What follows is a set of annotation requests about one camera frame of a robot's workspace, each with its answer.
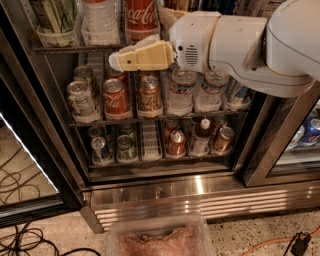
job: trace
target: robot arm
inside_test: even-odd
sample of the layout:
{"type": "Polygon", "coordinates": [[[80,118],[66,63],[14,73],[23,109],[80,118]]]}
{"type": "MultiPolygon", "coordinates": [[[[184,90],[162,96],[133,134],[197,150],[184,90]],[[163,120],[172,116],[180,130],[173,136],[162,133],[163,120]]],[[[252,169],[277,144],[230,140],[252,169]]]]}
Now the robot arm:
{"type": "Polygon", "coordinates": [[[198,11],[175,22],[169,37],[183,69],[216,67],[256,91],[296,97],[320,80],[319,13],[319,0],[287,0],[269,22],[198,11]]]}

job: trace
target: speckled floor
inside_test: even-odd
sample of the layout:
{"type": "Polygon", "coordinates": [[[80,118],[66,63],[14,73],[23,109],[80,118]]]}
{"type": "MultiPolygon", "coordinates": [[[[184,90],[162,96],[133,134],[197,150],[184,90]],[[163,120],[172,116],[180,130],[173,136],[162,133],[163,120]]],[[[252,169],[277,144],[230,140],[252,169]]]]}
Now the speckled floor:
{"type": "MultiPolygon", "coordinates": [[[[209,224],[209,230],[215,256],[241,256],[253,246],[264,241],[292,237],[301,231],[311,233],[319,225],[320,210],[315,208],[246,218],[214,220],[209,224]]],[[[30,224],[29,228],[40,228],[44,238],[53,242],[60,254],[86,247],[96,250],[100,255],[110,256],[107,255],[106,250],[108,233],[93,234],[79,212],[35,221],[30,224]]],[[[0,237],[12,233],[14,233],[14,228],[1,229],[0,237]]],[[[289,242],[274,243],[248,255],[282,256],[288,244],[289,242]]],[[[319,249],[320,234],[311,239],[305,256],[320,255],[319,249]]],[[[48,244],[42,244],[29,253],[32,256],[55,255],[52,246],[48,244]]],[[[92,256],[96,254],[82,251],[71,255],[92,256]]]]}

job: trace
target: white bottle cap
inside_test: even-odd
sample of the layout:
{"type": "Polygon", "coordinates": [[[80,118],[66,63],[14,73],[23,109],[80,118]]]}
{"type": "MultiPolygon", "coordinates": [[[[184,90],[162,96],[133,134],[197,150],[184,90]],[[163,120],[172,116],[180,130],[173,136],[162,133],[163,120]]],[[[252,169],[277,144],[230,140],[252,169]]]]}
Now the white bottle cap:
{"type": "Polygon", "coordinates": [[[202,129],[208,129],[210,126],[210,121],[208,119],[202,119],[200,126],[202,129]]]}

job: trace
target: orange cable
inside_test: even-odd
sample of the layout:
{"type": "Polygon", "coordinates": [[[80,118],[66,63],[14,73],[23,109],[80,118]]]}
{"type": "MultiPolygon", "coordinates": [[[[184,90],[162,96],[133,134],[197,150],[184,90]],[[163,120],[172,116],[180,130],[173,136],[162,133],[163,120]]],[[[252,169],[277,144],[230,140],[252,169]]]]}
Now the orange cable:
{"type": "MultiPolygon", "coordinates": [[[[320,226],[315,230],[313,231],[310,236],[313,237],[315,235],[317,235],[318,233],[320,233],[320,226]]],[[[247,256],[249,255],[250,253],[252,253],[253,251],[257,250],[258,248],[262,247],[262,246],[265,246],[265,245],[268,245],[268,244],[272,244],[272,243],[283,243],[283,242],[288,242],[288,241],[291,241],[292,240],[292,237],[287,237],[287,238],[278,238],[278,239],[271,239],[271,240],[268,240],[268,241],[265,241],[265,242],[262,242],[260,244],[257,244],[256,246],[252,247],[251,249],[249,249],[248,251],[246,251],[242,256],[247,256]]]]}

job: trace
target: ventilation grille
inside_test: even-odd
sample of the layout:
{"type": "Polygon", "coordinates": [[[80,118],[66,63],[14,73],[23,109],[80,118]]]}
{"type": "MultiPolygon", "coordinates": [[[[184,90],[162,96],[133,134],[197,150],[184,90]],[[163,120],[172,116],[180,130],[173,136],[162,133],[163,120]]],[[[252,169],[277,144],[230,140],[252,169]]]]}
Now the ventilation grille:
{"type": "Polygon", "coordinates": [[[187,47],[185,50],[185,54],[186,54],[186,63],[189,66],[193,67],[198,64],[199,52],[198,52],[198,49],[194,47],[194,45],[190,45],[189,47],[187,47]]]}

